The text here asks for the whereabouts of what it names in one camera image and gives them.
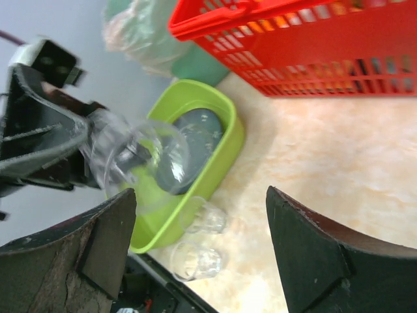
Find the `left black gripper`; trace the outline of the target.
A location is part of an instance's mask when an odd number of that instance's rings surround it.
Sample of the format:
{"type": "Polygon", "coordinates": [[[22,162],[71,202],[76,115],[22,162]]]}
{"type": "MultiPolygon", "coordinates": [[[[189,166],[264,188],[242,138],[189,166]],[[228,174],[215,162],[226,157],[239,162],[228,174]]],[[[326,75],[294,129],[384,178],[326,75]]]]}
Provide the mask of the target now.
{"type": "Polygon", "coordinates": [[[1,197],[27,186],[72,191],[98,188],[80,152],[91,132],[98,102],[63,92],[84,71],[79,59],[49,38],[19,42],[8,66],[1,110],[1,197]]]}

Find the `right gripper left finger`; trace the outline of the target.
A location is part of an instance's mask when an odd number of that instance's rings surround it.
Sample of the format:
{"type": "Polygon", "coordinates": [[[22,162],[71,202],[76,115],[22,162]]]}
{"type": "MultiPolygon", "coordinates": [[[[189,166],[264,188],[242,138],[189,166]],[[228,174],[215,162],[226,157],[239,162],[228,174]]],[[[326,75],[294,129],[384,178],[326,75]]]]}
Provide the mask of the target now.
{"type": "Polygon", "coordinates": [[[136,218],[128,188],[97,207],[1,247],[2,312],[109,312],[136,218]]]}

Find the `small clear glass cup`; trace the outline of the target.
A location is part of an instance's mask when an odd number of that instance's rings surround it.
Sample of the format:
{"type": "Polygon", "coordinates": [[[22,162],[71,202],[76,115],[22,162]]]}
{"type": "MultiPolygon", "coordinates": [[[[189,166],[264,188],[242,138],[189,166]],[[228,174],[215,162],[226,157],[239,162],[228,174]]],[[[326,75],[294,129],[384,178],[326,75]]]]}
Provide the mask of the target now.
{"type": "Polygon", "coordinates": [[[174,194],[156,183],[156,170],[165,151],[162,140],[163,137],[171,139],[187,155],[184,136],[168,123],[144,119],[131,124],[107,110],[96,110],[88,116],[88,121],[89,137],[80,151],[106,196],[110,198],[132,188],[137,215],[167,206],[174,194]]]}
{"type": "Polygon", "coordinates": [[[193,241],[181,241],[169,259],[171,274],[181,282],[214,278],[223,268],[222,255],[193,241]]]}
{"type": "Polygon", "coordinates": [[[179,223],[186,233],[223,233],[227,213],[200,196],[188,199],[179,214],[179,223]]]}

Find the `blue ceramic plate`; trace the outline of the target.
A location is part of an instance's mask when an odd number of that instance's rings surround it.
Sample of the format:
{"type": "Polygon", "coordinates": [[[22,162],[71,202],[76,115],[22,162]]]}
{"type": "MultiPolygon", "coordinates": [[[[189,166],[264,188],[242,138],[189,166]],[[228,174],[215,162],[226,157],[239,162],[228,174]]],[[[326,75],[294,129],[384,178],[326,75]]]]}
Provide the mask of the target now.
{"type": "Polygon", "coordinates": [[[156,183],[162,190],[179,195],[186,193],[202,172],[223,136],[223,126],[212,110],[204,108],[182,114],[173,126],[184,136],[188,154],[163,137],[165,151],[156,170],[156,183]]]}

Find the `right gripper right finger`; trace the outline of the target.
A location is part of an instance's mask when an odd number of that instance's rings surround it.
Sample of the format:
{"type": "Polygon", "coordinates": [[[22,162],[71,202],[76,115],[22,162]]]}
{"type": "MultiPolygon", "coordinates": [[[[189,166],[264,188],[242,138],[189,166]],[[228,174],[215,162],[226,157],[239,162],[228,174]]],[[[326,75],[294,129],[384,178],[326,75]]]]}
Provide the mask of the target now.
{"type": "Polygon", "coordinates": [[[289,312],[416,311],[416,249],[348,228],[273,186],[266,213],[289,312]]]}

